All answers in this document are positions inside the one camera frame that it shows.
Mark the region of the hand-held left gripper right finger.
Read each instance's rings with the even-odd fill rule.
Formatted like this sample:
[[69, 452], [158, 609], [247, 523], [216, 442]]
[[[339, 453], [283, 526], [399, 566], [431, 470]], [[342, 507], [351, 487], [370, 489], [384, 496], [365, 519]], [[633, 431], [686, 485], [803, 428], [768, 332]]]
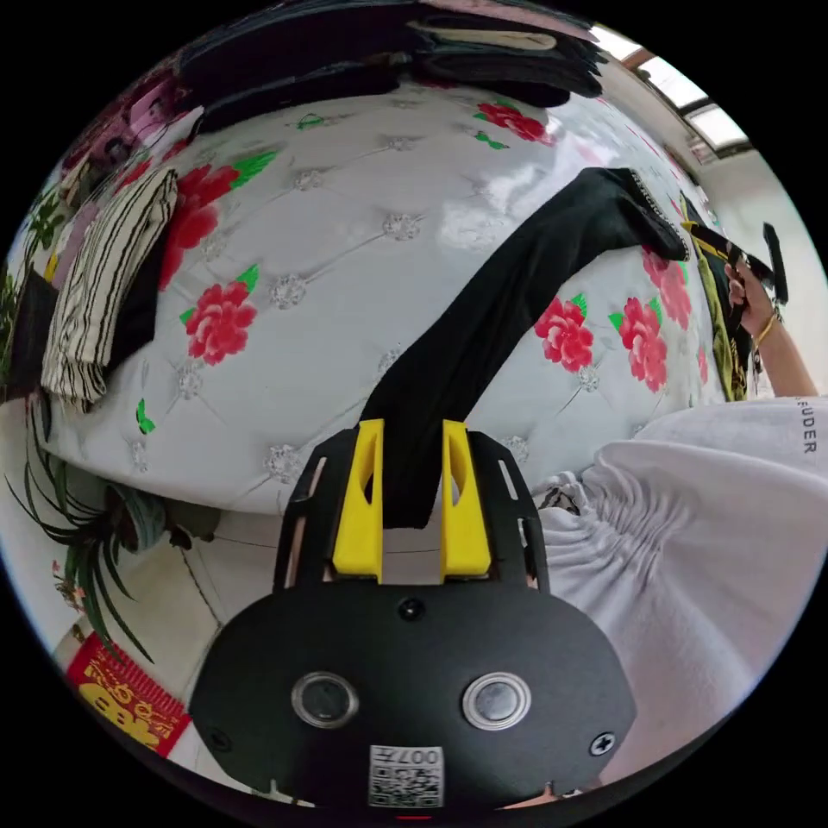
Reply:
[[442, 423], [441, 576], [483, 578], [490, 569], [486, 521], [464, 423]]

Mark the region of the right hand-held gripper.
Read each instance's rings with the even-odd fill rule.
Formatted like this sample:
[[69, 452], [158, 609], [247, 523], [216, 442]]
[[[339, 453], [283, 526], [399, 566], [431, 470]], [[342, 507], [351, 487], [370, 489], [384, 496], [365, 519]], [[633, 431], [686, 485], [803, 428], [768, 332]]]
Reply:
[[696, 222], [682, 222], [681, 227], [693, 240], [710, 254], [724, 254], [726, 263], [735, 274], [739, 274], [739, 267], [752, 274], [760, 284], [775, 289], [775, 272], [763, 261], [752, 254], [745, 253], [738, 245], [729, 242], [720, 233]]

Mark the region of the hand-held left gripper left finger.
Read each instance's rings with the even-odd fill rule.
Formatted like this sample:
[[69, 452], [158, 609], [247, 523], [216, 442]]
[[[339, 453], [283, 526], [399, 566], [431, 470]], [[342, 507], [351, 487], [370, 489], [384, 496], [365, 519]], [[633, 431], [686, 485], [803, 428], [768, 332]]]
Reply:
[[333, 554], [336, 574], [382, 578], [384, 421], [359, 423]]

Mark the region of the person's right hand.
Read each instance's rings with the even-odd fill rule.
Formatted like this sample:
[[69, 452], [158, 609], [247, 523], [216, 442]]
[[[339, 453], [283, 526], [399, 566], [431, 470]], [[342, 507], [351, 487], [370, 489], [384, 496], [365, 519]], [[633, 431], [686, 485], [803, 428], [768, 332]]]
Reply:
[[725, 266], [725, 271], [729, 282], [731, 306], [734, 309], [742, 309], [742, 327], [759, 342], [776, 319], [774, 304], [764, 286], [742, 267], [739, 267], [739, 274], [735, 274], [729, 265]]

